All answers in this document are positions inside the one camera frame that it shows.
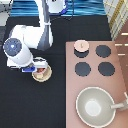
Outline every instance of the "black cable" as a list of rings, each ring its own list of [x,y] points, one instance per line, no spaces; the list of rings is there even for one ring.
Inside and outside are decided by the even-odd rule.
[[[62,15],[60,15],[60,16],[52,19],[51,22],[54,21],[54,20],[57,20],[57,19],[65,19],[65,20],[70,21],[73,18],[73,16],[74,16],[74,0],[72,0],[72,8],[73,8],[73,10],[72,10],[72,16],[69,19],[66,18],[66,17],[63,17]]]
[[[8,9],[7,9],[7,8],[5,7],[5,4],[3,4],[3,3],[0,1],[0,3],[4,6],[4,10],[1,11],[0,13],[7,11],[7,14],[9,15],[9,11],[11,10],[11,9],[10,9],[11,2],[12,2],[12,0],[10,0],[10,2],[9,2],[9,7],[8,7]]]

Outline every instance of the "light blue surface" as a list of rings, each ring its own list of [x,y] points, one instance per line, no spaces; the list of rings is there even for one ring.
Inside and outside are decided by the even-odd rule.
[[[11,16],[38,16],[34,0],[14,0]],[[72,15],[72,2],[68,0],[68,11],[63,16]],[[74,0],[74,15],[106,15],[103,0]]]

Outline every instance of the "burner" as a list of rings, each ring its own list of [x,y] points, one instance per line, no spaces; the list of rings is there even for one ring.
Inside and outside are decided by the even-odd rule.
[[[88,55],[89,50],[85,51],[85,52],[78,52],[76,49],[74,49],[74,54],[79,57],[79,58],[84,58]]]
[[[100,63],[98,70],[103,76],[112,76],[115,72],[114,66],[109,62]]]
[[[89,75],[90,71],[91,68],[86,62],[79,62],[75,66],[75,72],[79,76],[87,76]]]
[[[106,58],[111,54],[111,49],[106,45],[99,45],[96,48],[96,54],[100,57]]]

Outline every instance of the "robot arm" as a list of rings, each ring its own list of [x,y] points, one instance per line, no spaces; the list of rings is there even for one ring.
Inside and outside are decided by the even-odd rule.
[[[5,41],[3,49],[8,57],[7,66],[46,68],[47,61],[34,61],[29,48],[45,51],[52,46],[53,36],[46,0],[35,0],[39,11],[40,27],[16,25]]]

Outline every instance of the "black floor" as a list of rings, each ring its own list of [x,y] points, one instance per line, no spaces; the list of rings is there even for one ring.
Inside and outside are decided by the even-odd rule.
[[[10,17],[4,40],[15,25],[39,26],[38,22],[38,17]],[[52,32],[50,49],[31,50],[35,57],[47,59],[53,70],[45,83],[34,81],[29,73],[10,71],[0,51],[0,128],[66,128],[66,41],[111,41],[107,16],[59,19],[52,23]]]

